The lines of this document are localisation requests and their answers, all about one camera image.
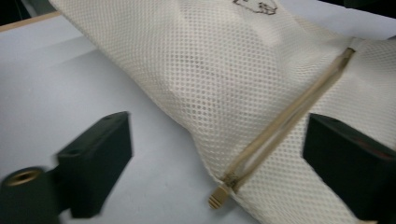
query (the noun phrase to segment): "mesh laundry bag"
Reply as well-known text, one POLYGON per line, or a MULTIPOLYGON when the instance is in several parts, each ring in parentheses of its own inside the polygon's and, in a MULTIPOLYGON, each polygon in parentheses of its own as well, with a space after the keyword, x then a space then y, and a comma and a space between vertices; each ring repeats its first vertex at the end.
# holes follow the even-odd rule
MULTIPOLYGON (((396 145, 396 42, 357 40, 271 0, 51 0, 191 133, 220 184, 229 165, 348 47, 310 112, 396 145)), ((262 223, 356 223, 302 159, 307 113, 234 198, 262 223)), ((248 166, 248 161, 237 171, 248 166)))

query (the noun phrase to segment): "white surface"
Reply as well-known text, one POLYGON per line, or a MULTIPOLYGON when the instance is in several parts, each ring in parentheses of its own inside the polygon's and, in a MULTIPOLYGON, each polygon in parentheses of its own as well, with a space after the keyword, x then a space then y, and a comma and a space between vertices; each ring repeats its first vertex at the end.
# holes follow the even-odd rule
MULTIPOLYGON (((346 35, 396 34, 395 20, 308 3, 285 6, 346 35), (364 16, 340 22, 349 15, 364 16)), ((101 216, 80 221, 64 214, 66 223, 257 223, 235 203, 208 208, 216 185, 190 135, 65 19, 0 33, 0 176, 53 167, 51 155, 99 118, 123 110, 132 113, 134 158, 101 216)))

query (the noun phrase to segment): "wooden edge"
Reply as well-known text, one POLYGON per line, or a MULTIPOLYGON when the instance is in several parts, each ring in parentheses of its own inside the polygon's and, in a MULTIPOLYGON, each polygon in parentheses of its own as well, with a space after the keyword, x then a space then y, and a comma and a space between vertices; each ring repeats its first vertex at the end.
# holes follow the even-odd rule
POLYGON ((37 21, 43 21, 43 20, 46 20, 46 19, 49 19, 49 18, 52 18, 52 17, 57 17, 59 15, 61 15, 61 13, 59 11, 54 11, 54 12, 51 12, 49 14, 45 14, 45 15, 38 16, 38 17, 33 17, 31 19, 28 19, 28 20, 13 22, 13 23, 10 23, 10 24, 7 24, 7 25, 0 26, 0 32, 11 30, 11 29, 15 29, 15 28, 27 25, 27 24, 31 24, 31 23, 37 22, 37 21))

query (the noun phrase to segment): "drawing on fabric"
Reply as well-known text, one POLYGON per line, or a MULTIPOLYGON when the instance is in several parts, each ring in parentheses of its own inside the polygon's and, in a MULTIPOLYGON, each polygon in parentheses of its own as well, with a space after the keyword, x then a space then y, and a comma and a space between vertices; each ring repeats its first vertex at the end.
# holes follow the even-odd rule
POLYGON ((233 2, 255 13, 274 15, 277 10, 274 0, 233 0, 233 2))

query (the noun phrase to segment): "zipper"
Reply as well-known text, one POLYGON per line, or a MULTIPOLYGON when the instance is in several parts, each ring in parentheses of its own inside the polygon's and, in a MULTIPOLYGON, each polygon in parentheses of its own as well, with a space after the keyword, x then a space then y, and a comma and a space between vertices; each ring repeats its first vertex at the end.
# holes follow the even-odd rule
POLYGON ((247 182, 257 168, 275 151, 297 122, 315 102, 341 77, 354 49, 348 48, 336 57, 323 75, 286 107, 228 166, 221 181, 212 193, 209 205, 218 209, 227 201, 231 192, 235 194, 247 182), (239 167, 246 167, 237 172, 239 167))

